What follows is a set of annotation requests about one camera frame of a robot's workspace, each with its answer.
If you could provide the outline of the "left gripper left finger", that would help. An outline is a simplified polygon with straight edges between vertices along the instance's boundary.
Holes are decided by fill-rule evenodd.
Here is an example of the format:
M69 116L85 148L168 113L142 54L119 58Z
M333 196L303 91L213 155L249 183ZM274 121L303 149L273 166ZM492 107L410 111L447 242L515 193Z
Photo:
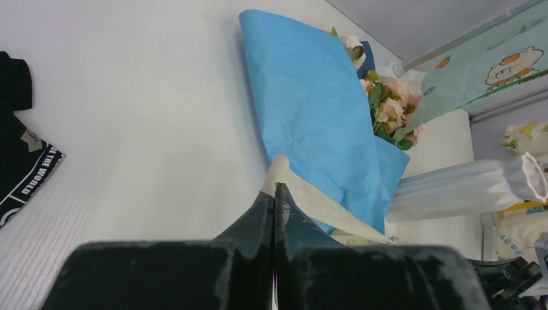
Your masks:
M43 309L271 309L273 198L216 238L94 242L65 261Z

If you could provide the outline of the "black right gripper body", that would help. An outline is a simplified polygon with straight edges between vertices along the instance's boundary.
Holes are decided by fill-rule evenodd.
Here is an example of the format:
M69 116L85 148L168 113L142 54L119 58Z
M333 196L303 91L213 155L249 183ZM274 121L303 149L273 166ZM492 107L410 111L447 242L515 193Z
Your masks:
M533 296L521 297L542 279L540 266L522 257L500 261L469 260L475 270L492 309L543 309L542 302Z

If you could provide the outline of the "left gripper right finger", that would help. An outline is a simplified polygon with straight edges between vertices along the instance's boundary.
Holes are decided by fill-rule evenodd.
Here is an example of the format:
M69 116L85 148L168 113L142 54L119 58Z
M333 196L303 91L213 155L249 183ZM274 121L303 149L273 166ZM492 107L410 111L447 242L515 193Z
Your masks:
M288 187L274 199L280 309L488 309L471 264L429 245L347 246L298 207Z

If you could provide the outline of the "cream ribbon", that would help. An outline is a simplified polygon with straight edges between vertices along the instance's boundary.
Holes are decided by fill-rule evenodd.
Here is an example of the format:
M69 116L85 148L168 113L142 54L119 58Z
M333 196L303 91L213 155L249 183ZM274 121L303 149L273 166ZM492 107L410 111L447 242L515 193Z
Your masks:
M346 246L400 245L396 238L387 237L352 215L340 204L302 179L290 169L290 162L283 153L271 164L261 192L274 198L276 186L285 184L297 207L312 220L333 227L330 237Z

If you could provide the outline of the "blue wrapping paper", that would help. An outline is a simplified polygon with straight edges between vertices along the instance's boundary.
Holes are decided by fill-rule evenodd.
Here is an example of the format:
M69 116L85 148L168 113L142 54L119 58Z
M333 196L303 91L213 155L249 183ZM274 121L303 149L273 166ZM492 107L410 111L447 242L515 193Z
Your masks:
M282 15L240 16L258 127L268 158L379 232L410 160L373 132L370 106L343 44Z

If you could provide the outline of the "pink flower bunch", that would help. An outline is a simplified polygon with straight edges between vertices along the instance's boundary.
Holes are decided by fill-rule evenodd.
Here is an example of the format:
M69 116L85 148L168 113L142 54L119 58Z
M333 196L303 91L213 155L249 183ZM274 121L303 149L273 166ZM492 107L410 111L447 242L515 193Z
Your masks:
M334 27L328 33L342 43L357 72L368 98L374 135L401 150L415 147L423 137L424 126L413 130L408 130L406 126L415 114L421 96L394 77L380 76L374 68L374 58L368 44L355 36L342 36Z

